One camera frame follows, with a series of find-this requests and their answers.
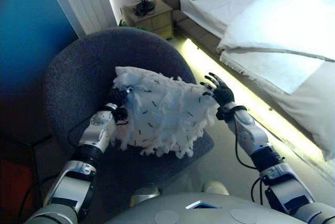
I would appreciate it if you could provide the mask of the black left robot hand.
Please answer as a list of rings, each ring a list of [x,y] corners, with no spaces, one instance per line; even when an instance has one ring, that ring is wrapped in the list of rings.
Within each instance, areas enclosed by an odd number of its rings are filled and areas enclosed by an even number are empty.
[[[133,91],[132,86],[128,86],[125,89],[112,87],[107,95],[107,103],[111,103],[116,105],[117,107],[121,107],[127,95],[132,91]]]

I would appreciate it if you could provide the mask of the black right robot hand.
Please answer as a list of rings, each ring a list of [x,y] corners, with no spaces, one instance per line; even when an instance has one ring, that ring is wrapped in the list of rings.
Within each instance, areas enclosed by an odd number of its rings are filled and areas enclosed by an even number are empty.
[[[203,96],[211,96],[220,106],[225,106],[228,103],[235,102],[232,90],[220,77],[212,72],[209,72],[208,75],[205,75],[205,78],[211,81],[215,87],[211,86],[207,82],[200,82],[200,84],[206,89]]]

